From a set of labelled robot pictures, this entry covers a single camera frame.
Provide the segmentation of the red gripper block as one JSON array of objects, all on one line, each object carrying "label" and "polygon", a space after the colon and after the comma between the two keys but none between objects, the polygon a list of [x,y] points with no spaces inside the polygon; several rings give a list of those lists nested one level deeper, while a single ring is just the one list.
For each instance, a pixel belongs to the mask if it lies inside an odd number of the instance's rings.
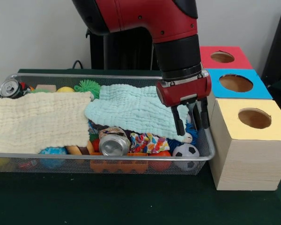
[{"label": "red gripper block", "polygon": [[192,122],[197,129],[210,127],[207,96],[211,92],[211,78],[190,78],[172,82],[157,82],[156,92],[162,104],[171,107],[177,135],[185,135],[186,101],[191,101]]}]

